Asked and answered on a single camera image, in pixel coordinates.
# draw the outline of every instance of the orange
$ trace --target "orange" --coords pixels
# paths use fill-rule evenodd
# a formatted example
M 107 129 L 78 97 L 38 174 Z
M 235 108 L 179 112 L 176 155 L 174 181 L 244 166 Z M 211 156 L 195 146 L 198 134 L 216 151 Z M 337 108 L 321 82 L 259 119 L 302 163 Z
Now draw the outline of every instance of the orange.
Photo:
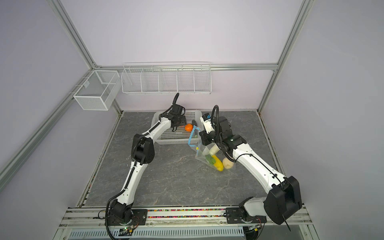
M 186 130 L 187 132 L 191 132 L 192 129 L 193 129 L 193 125 L 190 124 L 190 123 L 188 123 L 188 124 L 185 126 L 185 130 Z

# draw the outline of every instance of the black bracket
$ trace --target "black bracket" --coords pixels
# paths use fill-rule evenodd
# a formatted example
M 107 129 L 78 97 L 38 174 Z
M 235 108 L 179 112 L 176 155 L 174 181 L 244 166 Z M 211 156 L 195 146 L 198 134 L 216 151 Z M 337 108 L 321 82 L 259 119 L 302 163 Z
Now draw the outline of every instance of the black bracket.
M 132 148 L 140 137 L 141 134 L 136 134 L 133 137 Z M 153 140 L 151 138 L 143 137 L 133 156 L 135 160 L 140 163 L 140 165 L 152 162 L 155 157 L 155 147 L 153 145 Z
M 211 121 L 215 123 L 216 118 L 211 116 Z M 223 152 L 227 152 L 232 156 L 232 152 L 234 149 L 237 148 L 237 146 L 247 143 L 245 139 L 243 139 L 240 135 L 233 135 L 231 130 L 231 124 L 228 122 L 228 120 L 225 117 L 219 117 L 219 136 L 220 136 L 220 142 L 216 142 L 216 132 L 211 131 L 209 133 L 206 132 L 206 130 L 199 132 L 202 144 L 204 146 L 210 144 L 210 143 L 216 143 L 220 150 Z
M 147 209 L 131 209 L 131 222 L 128 223 L 128 225 L 134 225 L 136 226 L 138 223 L 139 225 L 145 225 L 145 222 L 147 220 Z M 108 218 L 107 218 L 108 226 L 124 226 L 122 225 L 123 222 L 121 219 L 116 217 L 114 214 L 109 212 Z
M 227 207 L 225 209 L 224 217 L 227 218 L 227 223 L 266 223 L 265 216 L 254 216 L 248 219 L 248 221 L 245 221 L 242 219 L 242 214 L 243 212 L 239 207 Z
M 264 201 L 264 209 L 270 219 L 280 225 L 302 207 L 299 182 L 290 176 L 272 187 Z
M 187 120 L 184 116 L 185 114 L 185 108 L 183 106 L 173 104 L 172 109 L 165 113 L 163 117 L 168 118 L 171 122 L 170 127 L 178 127 L 178 126 L 184 126 L 187 124 Z

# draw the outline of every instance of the white wire rack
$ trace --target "white wire rack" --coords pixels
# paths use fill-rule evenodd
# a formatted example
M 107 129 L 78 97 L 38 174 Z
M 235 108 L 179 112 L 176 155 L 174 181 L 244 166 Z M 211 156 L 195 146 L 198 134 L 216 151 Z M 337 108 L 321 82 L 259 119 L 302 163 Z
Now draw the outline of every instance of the white wire rack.
M 74 98 L 84 110 L 107 111 L 120 90 L 117 71 L 94 70 Z
M 166 65 L 123 63 L 122 91 L 126 94 L 174 94 L 212 92 L 209 63 Z

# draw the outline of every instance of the black mounting plate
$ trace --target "black mounting plate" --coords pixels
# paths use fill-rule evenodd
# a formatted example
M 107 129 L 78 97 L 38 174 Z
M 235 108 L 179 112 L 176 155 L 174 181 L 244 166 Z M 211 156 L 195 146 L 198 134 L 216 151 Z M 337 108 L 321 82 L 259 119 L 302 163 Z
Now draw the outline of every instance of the black mounting plate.
M 225 213 L 226 213 L 225 217 L 227 218 L 227 223 L 260 223 L 259 218 L 261 220 L 261 223 L 266 223 L 266 216 L 255 216 L 252 221 L 243 222 L 242 219 L 236 217 L 236 216 L 241 216 L 239 209 L 240 208 L 238 207 L 227 207 L 225 209 Z
M 133 215 L 135 217 L 132 217 L 132 222 L 129 225 L 137 225 L 137 222 L 139 222 L 139 225 L 145 225 L 145 222 L 147 220 L 147 209 L 132 209 Z M 116 218 L 113 214 L 110 214 L 110 216 L 107 219 L 108 226 L 122 226 L 121 220 Z

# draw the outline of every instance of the wire basket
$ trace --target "wire basket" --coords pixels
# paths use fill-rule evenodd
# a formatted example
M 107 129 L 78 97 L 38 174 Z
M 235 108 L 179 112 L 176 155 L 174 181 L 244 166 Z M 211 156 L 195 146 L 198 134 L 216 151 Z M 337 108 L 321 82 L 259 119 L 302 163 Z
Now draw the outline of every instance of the wire basket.
M 163 113 L 161 112 L 156 112 L 152 118 L 152 124 L 153 126 L 158 120 L 159 120 L 159 115 Z M 203 124 L 200 121 L 201 117 L 201 111 L 199 110 L 186 110 L 185 111 L 185 118 L 188 123 L 192 123 L 192 120 L 195 120 L 197 123 L 197 126 L 200 129 L 204 129 Z M 184 127 L 178 127 L 175 132 L 172 132 L 172 128 L 168 128 L 163 134 L 160 135 L 160 137 L 156 140 L 158 144 L 180 144 L 180 143 L 188 143 L 189 136 L 191 132 L 187 132 Z
M 212 92 L 210 64 L 123 66 L 121 84 L 126 94 Z
M 117 71 L 94 70 L 73 97 L 84 110 L 107 111 L 121 85 Z

